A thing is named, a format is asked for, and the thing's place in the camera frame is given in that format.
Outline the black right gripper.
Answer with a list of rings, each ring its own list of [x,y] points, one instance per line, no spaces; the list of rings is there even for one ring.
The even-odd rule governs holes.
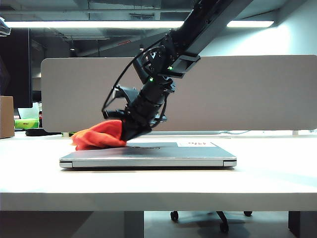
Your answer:
[[[152,128],[161,122],[166,122],[165,110],[167,97],[162,97],[159,102],[153,103],[145,97],[137,97],[133,102],[128,103],[124,112],[128,119],[122,119],[121,140],[126,143],[141,135],[148,134]]]

